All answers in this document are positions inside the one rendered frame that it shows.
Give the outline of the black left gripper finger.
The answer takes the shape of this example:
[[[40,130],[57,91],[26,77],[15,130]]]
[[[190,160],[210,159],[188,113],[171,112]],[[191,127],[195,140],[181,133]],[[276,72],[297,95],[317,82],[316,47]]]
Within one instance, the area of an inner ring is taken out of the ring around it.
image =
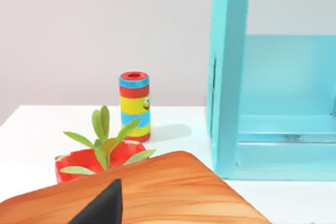
[[[117,178],[68,224],[122,224],[122,214],[122,183]]]

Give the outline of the red plant pot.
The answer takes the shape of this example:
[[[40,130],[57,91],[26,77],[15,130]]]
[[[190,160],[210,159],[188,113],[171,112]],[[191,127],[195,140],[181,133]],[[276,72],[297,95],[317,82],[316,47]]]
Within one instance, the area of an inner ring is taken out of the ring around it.
[[[141,143],[135,141],[122,141],[110,153],[110,169],[122,166],[132,155],[141,151],[145,151],[145,147]],[[58,184],[84,177],[84,175],[60,172],[62,168],[67,166],[82,166],[96,173],[104,171],[91,148],[71,152],[55,161],[55,173]]]

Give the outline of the green leafy plant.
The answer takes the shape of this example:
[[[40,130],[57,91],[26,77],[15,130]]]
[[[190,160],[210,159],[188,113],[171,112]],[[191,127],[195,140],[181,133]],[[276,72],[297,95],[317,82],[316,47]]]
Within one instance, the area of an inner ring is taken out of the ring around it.
[[[86,137],[75,133],[64,131],[64,135],[71,138],[72,140],[79,142],[86,146],[87,148],[91,148],[94,151],[97,161],[100,163],[104,172],[110,170],[110,153],[114,150],[122,141],[133,141],[127,140],[125,137],[128,134],[129,128],[133,127],[132,124],[129,124],[128,127],[121,128],[116,137],[110,136],[110,113],[107,106],[102,106],[99,110],[94,110],[92,114],[92,126],[97,136],[97,139],[92,142],[88,140]],[[143,161],[145,159],[150,158],[156,152],[155,149],[145,149],[145,151],[141,151],[132,155],[123,165],[136,163],[139,161]],[[57,156],[55,161],[64,156]],[[82,166],[67,166],[60,170],[62,173],[66,174],[78,174],[78,175],[93,175],[96,172],[89,170]]]

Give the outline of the wooden board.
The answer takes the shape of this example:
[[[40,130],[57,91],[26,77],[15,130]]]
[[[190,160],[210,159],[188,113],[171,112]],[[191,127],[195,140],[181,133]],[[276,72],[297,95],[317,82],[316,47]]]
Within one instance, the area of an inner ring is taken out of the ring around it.
[[[185,151],[9,198],[0,203],[0,224],[68,224],[117,178],[122,224],[271,224]]]

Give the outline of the colourful striped can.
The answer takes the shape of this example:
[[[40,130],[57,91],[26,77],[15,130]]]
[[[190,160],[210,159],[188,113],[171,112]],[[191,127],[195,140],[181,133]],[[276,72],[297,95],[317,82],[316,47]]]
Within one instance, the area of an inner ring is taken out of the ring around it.
[[[132,124],[127,140],[146,142],[151,135],[150,79],[141,71],[127,71],[119,76],[121,125]]]

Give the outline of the light blue rack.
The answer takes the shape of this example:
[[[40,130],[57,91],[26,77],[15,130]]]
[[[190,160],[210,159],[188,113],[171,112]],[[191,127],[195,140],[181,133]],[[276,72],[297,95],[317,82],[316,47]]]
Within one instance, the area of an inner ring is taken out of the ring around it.
[[[206,125],[224,179],[336,181],[336,35],[248,35],[212,0]]]

